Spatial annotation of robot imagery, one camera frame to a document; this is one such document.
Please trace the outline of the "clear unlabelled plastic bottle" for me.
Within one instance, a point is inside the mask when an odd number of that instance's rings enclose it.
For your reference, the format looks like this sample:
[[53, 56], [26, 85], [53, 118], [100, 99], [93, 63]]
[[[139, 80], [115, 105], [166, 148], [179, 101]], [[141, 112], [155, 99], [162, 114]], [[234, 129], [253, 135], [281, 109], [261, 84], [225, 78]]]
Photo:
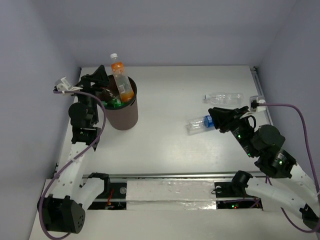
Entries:
[[242, 93], [232, 92], [214, 92], [206, 94], [203, 98], [205, 104], [212, 104], [216, 107], [240, 107], [243, 103], [244, 96]]

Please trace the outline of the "orange drink bottle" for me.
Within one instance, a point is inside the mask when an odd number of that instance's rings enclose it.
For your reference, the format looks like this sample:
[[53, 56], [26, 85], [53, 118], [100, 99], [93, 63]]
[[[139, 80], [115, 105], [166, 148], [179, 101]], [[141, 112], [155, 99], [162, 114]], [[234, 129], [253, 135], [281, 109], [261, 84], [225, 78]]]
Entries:
[[112, 75], [120, 95], [120, 100], [123, 103], [127, 103], [134, 97], [135, 94], [132, 89], [130, 80], [125, 72], [125, 66], [119, 60], [118, 55], [116, 53], [112, 53], [110, 55], [110, 58], [112, 60]]

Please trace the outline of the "blue label clear bottle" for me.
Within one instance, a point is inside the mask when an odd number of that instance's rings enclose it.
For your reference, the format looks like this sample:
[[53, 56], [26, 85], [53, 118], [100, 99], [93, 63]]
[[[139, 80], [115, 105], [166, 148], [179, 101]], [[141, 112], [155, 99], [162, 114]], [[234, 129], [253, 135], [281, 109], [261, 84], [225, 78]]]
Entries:
[[191, 119], [185, 127], [188, 135], [200, 134], [216, 129], [215, 122], [210, 115]]

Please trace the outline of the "green plastic bottle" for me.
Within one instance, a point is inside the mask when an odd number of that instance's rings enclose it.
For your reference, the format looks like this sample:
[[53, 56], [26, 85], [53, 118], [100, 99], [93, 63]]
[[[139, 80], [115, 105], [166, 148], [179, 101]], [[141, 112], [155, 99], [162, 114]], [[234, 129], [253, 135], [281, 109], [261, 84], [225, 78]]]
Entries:
[[105, 108], [120, 108], [124, 105], [124, 103], [117, 98], [113, 98], [109, 101], [102, 101]]

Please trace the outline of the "red label water bottle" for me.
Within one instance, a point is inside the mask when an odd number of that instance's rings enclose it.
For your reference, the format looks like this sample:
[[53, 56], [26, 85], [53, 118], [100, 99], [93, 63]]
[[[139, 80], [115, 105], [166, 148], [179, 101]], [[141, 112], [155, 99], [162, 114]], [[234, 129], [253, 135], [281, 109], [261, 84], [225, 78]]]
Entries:
[[109, 102], [114, 99], [119, 99], [118, 92], [115, 92], [108, 88], [103, 88], [103, 87], [101, 88], [101, 92], [98, 93], [97, 96], [101, 101], [104, 101], [104, 102]]

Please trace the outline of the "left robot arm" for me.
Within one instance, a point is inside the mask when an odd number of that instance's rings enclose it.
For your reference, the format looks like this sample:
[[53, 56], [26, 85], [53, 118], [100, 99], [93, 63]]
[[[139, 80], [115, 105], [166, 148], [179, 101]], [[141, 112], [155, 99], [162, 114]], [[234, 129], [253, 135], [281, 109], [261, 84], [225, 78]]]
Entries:
[[63, 77], [53, 89], [54, 94], [76, 97], [77, 102], [68, 109], [72, 138], [66, 164], [50, 180], [37, 204], [40, 226], [50, 240], [55, 239], [52, 232], [64, 233], [62, 240], [70, 234], [78, 234], [94, 200], [110, 194], [110, 178], [106, 173], [93, 172], [82, 182], [90, 155], [97, 150], [107, 122], [104, 115], [102, 127], [96, 126], [98, 108], [106, 112], [97, 94], [109, 83], [106, 69], [100, 65], [93, 74], [82, 76], [77, 84], [71, 85]]

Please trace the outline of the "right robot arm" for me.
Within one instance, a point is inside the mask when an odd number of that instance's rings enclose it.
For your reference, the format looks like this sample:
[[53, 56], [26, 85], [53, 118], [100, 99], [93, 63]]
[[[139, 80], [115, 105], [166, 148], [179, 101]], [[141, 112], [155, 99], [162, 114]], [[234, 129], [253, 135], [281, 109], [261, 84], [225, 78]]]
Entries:
[[257, 197], [279, 206], [284, 213], [291, 212], [307, 226], [306, 233], [320, 231], [320, 184], [316, 176], [310, 178], [296, 159], [283, 149], [285, 137], [270, 124], [256, 128], [249, 119], [257, 108], [244, 106], [208, 110], [212, 126], [221, 133], [230, 132], [246, 155], [257, 158], [255, 166], [267, 179], [278, 180], [290, 191], [268, 183], [261, 183], [250, 173], [239, 170], [230, 182], [215, 183], [212, 194], [218, 198]]

